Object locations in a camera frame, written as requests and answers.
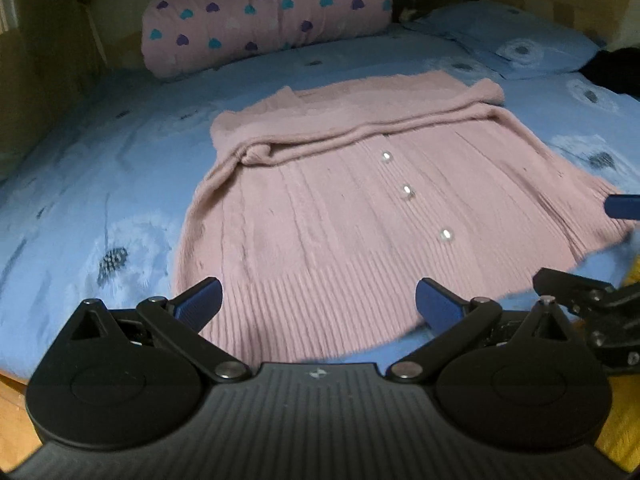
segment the wooden floor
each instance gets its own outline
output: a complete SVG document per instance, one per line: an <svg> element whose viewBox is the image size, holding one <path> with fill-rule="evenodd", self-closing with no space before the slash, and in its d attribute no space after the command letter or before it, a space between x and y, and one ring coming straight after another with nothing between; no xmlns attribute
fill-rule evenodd
<svg viewBox="0 0 640 480"><path fill-rule="evenodd" d="M0 470L10 471L39 447L24 409L24 385L0 375Z"/></svg>

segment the mattress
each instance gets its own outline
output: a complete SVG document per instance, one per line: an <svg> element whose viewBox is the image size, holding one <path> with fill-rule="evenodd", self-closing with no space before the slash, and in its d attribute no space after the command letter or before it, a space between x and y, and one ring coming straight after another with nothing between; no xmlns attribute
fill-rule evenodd
<svg viewBox="0 0 640 480"><path fill-rule="evenodd" d="M508 82L450 41L401 27L171 83L145 72L113 73L0 187L0 369L30 377L83 298L130 308L171 295L173 250L193 191L215 160L209 125L222 110L240 110L285 85L306 89L427 70L446 70L468 84L496 80L507 108L553 149L626 192L640 192L640 103L579 74ZM640 251L638 238L590 256L577 272L619 283ZM530 308L532 298L530 292L504 304ZM417 328L340 361L373 361L384 370L430 337Z"/></svg>

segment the yellow cloth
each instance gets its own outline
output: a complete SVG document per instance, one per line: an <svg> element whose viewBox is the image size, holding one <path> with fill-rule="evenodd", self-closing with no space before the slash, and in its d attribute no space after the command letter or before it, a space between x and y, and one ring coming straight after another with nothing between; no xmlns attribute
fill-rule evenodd
<svg viewBox="0 0 640 480"><path fill-rule="evenodd" d="M640 256L623 285L640 282ZM596 447L622 469L640 465L640 375L609 378L613 405Z"/></svg>

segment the pillow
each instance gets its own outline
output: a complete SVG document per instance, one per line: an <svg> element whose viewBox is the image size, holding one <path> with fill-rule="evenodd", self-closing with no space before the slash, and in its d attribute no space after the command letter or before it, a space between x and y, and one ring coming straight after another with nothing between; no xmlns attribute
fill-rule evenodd
<svg viewBox="0 0 640 480"><path fill-rule="evenodd" d="M404 26L456 40L506 79L574 72L599 50L577 30L486 0L436 9Z"/></svg>
<svg viewBox="0 0 640 480"><path fill-rule="evenodd" d="M159 78L384 30L391 0L152 0L142 54Z"/></svg>

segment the pink sweater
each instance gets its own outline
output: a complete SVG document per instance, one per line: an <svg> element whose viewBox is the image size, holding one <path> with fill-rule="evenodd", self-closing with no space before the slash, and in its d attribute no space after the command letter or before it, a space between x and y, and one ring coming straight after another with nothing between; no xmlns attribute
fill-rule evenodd
<svg viewBox="0 0 640 480"><path fill-rule="evenodd" d="M202 335L252 365L337 356L412 329L424 276L499 298L621 241L629 224L603 211L616 190L502 100L489 80L431 72L221 114L174 275L175 294L206 276L225 287Z"/></svg>

